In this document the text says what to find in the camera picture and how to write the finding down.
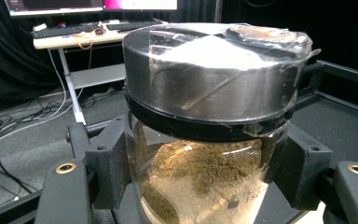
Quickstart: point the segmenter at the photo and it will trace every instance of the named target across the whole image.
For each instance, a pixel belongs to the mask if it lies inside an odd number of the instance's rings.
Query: silver lid
[[[312,41],[303,33],[248,24],[180,23],[123,40],[126,88],[163,114],[205,122],[254,122],[295,103]]]

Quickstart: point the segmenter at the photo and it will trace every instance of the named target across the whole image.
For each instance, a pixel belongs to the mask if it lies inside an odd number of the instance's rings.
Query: black curtain
[[[0,109],[22,103],[57,87],[46,52],[7,13],[0,0]]]
[[[54,27],[61,22],[71,25],[112,19],[145,21],[152,18],[169,22],[213,22],[214,11],[214,0],[178,0],[178,9],[175,11],[105,11],[82,15],[13,19],[8,14],[5,0],[0,0],[0,110],[32,100],[60,85],[48,51],[34,49],[30,32],[36,25],[45,23],[48,27]],[[114,52],[94,50],[92,55],[96,61],[93,66],[122,63],[121,46],[117,46]],[[53,51],[52,56],[59,65],[57,52]],[[88,64],[88,57],[89,53],[82,50],[68,54],[70,70],[84,69]]]

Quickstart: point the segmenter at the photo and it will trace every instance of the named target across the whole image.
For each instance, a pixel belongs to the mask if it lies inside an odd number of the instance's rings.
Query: glass jar
[[[123,39],[126,139],[144,223],[253,223],[309,57],[303,33],[181,23]]]
[[[174,138],[131,112],[126,139],[144,223],[253,223],[284,130],[230,143]]]

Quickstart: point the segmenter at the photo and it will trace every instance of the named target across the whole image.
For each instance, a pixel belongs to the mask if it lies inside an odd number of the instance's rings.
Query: computer
[[[176,10],[177,0],[104,0],[103,10]]]
[[[68,13],[99,12],[102,0],[5,0],[11,17],[64,15]]]

